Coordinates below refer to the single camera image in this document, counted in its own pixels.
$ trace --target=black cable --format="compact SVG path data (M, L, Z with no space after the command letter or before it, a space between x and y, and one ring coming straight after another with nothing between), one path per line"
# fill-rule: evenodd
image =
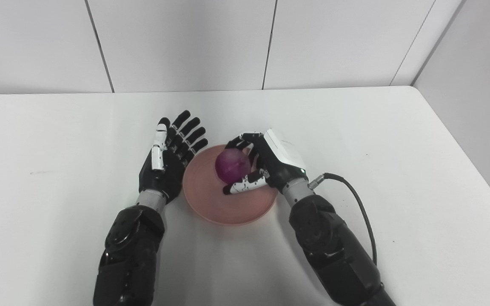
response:
M370 237L370 242L372 243L372 261L377 266L376 240L373 237L372 225L370 225L370 220L368 219L368 214L366 213L366 209L364 209L364 205L362 205L362 201L360 200L358 193L356 193L356 190L354 190L353 186L351 186L349 184L349 182L347 182L347 180L341 176L337 176L336 174L328 173L328 172L324 173L323 176L325 179L331 179L331 180L336 180L338 182L342 182L353 193L354 198L356 199L356 202L358 203L358 207L360 207L360 212L362 213L362 217L364 217L364 223L366 223L366 228L368 229L368 235Z

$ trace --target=cable connector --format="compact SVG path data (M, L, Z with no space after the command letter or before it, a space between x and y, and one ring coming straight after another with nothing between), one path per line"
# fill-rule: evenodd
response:
M325 175L324 174L321 174L315 180L312 180L308 184L308 188L311 189L311 190L313 190L313 189L317 188L317 186L319 186L324 180L325 180Z

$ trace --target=humanoid robot hand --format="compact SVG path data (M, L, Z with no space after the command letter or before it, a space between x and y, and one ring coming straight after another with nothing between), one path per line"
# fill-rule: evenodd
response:
M264 133L243 133L229 141L226 149L243 150L252 146L249 160L256 170L247 174L241 182L229 184L223 188L224 194L234 194L253 190L268 184L282 193L283 188L292 180L305 179L305 165L294 145L284 141L273 129Z
M181 192L185 168L194 155L208 144L208 140L202 138L205 128L197 128L189 134L200 124L200 119L195 117L184 124L188 118L190 112L186 110L171 125L165 117L158 123L154 145L140 171L139 192L160 191L167 198L166 203Z

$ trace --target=black arm cover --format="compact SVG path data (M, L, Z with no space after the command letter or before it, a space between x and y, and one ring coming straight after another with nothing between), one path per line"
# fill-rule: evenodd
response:
M344 306L394 306L379 270L327 200L316 194L303 198L289 221L332 300Z
M156 252L164 231L154 209L136 205L120 211L105 239L94 306L152 304Z

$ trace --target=black robotic finger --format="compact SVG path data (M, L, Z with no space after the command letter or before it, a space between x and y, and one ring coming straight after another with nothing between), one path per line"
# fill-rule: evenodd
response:
M256 145L256 142L260 141L262 138L264 138L264 134L262 134L262 133L243 133L243 134L241 134L241 139L243 141L247 141L249 143L252 143L253 145Z
M198 117L195 117L194 119L190 120L183 128L181 128L178 132L177 135L173 138L169 145L169 149L171 151L177 151L177 148L182 144L184 141L185 137L187 134L195 127L197 127L200 124L200 119Z
M169 119L164 117L162 119L160 119L160 121L158 122L158 124L164 124L165 125L165 128L166 130L169 128L169 125L170 125L170 122L169 122Z
M206 147L206 145L208 145L208 140L205 139L205 138L202 138L200 141L196 142L196 144L194 144L190 150L185 154L185 156L181 159L182 161L182 164L185 165L185 167L188 165L188 163L190 161L192 161L192 159L194 158L194 155L196 155L196 153L203 149L204 147Z
M263 169L264 168L264 160L262 159L262 156L258 155L258 158L256 159L256 168L257 169Z
M175 154L182 159L182 157L187 153L187 151L190 149L190 146L200 137L202 137L205 134L205 128L201 127L192 132L185 141L179 146L177 151L175 151Z
M243 141L243 139L241 139L241 135L239 135L236 138L234 138L231 141L229 141L228 144L226 145L226 147L224 147L224 149L234 148L237 145L239 145L239 143L241 143L241 141Z
M183 126L183 128L181 128L181 130L179 130L179 134L182 137L185 137L188 133L190 133L193 128L197 127L199 124L200 118L194 117L194 119L190 120L187 124L185 124L185 126Z
M243 149L248 147L250 144L251 143L249 143L249 142L241 142L236 146L236 149L238 149L239 151L242 151Z
M177 119L173 122L171 127L168 128L168 137L165 139L165 145L169 147L171 141L177 135L177 130L181 127L181 125L190 118L190 112L188 110L182 112Z
M256 147L253 147L251 151L249 151L249 162L251 165L254 163L254 159L258 155L258 151L256 150Z

